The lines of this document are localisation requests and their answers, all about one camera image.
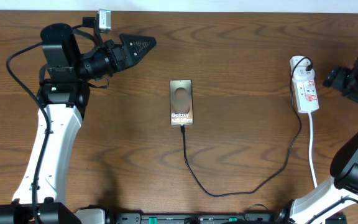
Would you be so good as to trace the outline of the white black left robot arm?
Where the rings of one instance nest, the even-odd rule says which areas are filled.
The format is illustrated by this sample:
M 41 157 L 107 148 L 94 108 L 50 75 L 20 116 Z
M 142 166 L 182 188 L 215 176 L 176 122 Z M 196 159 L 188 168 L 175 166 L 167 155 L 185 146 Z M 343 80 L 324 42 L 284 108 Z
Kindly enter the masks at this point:
M 40 69 L 36 139 L 25 175 L 12 201 L 0 205 L 0 223 L 114 223 L 115 216 L 90 205 L 66 206 L 67 170 L 76 135 L 85 117 L 93 80 L 111 78 L 137 65 L 156 46 L 154 37 L 121 34 L 120 44 L 103 41 L 98 21 L 80 27 L 52 24 L 41 31 L 47 63 Z

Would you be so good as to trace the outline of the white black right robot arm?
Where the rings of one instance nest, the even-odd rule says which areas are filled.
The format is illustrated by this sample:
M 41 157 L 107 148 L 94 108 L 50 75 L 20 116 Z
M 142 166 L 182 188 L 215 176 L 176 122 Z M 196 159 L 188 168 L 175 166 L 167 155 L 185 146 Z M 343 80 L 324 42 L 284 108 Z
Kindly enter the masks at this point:
M 353 68 L 335 67 L 323 82 L 358 103 L 358 56 Z M 358 204 L 358 132 L 333 158 L 330 176 L 302 198 L 289 202 L 275 223 L 323 223 L 342 209 Z

